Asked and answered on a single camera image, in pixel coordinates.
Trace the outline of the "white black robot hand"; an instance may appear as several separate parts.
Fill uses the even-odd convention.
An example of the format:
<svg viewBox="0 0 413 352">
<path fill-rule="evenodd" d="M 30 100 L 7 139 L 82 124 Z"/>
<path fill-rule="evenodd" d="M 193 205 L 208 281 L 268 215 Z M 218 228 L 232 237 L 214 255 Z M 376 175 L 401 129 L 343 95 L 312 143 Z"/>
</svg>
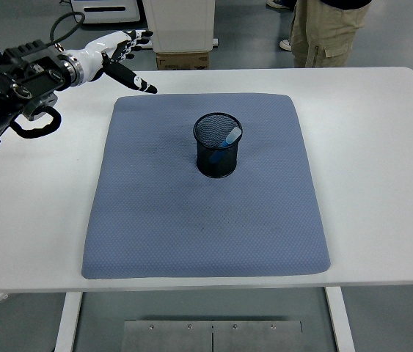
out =
<svg viewBox="0 0 413 352">
<path fill-rule="evenodd" d="M 107 75 L 129 89 L 156 94 L 156 87 L 123 65 L 133 58 L 134 51 L 149 43 L 152 35 L 148 30 L 118 31 L 93 40 L 81 50 L 69 51 L 75 70 L 73 83 L 81 85 Z"/>
</svg>

